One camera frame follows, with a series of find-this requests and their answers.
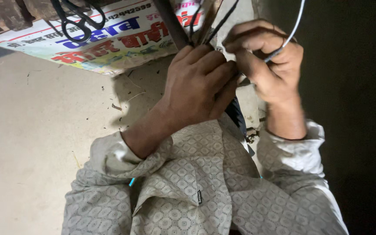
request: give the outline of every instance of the scissors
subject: scissors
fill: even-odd
[[[62,3],[65,4],[65,6],[71,10],[73,13],[75,13],[78,17],[81,18],[81,20],[76,23],[75,21],[73,20],[70,20],[68,18],[66,18],[66,13],[65,11],[62,9],[62,6],[60,5],[60,1],[59,0],[51,0],[52,4],[53,4],[53,8],[55,8],[56,10],[56,13],[58,14],[61,22],[62,22],[62,31],[64,33],[64,35],[71,41],[73,42],[85,42],[87,41],[90,37],[91,37],[91,30],[85,26],[85,23],[87,22],[89,25],[91,25],[92,27],[94,27],[95,29],[102,29],[104,27],[104,24],[105,24],[105,14],[104,12],[101,10],[101,8],[97,7],[97,6],[93,6],[90,4],[90,6],[92,6],[94,9],[96,9],[102,16],[102,21],[101,23],[97,23],[95,21],[93,21],[90,17],[88,17],[86,14],[84,14],[81,10],[80,7],[76,6],[75,4],[69,2],[68,0],[62,0]],[[67,24],[73,24],[75,25],[76,27],[78,27],[80,30],[82,30],[84,32],[84,36],[83,38],[81,39],[74,39],[72,38],[69,34],[68,34],[68,31],[66,30],[66,25]]]

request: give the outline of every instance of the printed banner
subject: printed banner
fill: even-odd
[[[199,2],[181,0],[175,4],[177,18],[187,32]],[[0,46],[105,75],[117,75],[128,68],[177,52],[151,0],[122,0],[102,10],[106,16],[105,26],[96,30],[85,24],[92,30],[87,42],[75,43],[67,39],[59,20],[51,21],[59,32],[44,20],[37,20],[31,28],[0,34]],[[102,20],[96,10],[86,14],[95,22]],[[194,22],[195,30],[200,28],[204,15],[201,10]],[[68,19],[80,20],[77,16]],[[76,26],[68,24],[66,28],[71,37],[83,37],[83,32]]]

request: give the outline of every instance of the patterned shirt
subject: patterned shirt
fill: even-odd
[[[145,160],[120,132],[98,138],[65,196],[62,234],[348,234],[323,178],[323,128],[307,128],[301,141],[261,131],[267,179],[226,114],[174,133]]]

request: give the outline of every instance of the dark background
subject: dark background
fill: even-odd
[[[300,1],[266,4],[290,32]],[[307,0],[296,38],[302,105],[324,127],[330,189],[351,234],[376,234],[376,1]]]

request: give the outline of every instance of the dusty floor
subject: dusty floor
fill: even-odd
[[[112,80],[21,53],[0,58],[0,234],[60,233],[76,161],[160,99],[171,59]]]

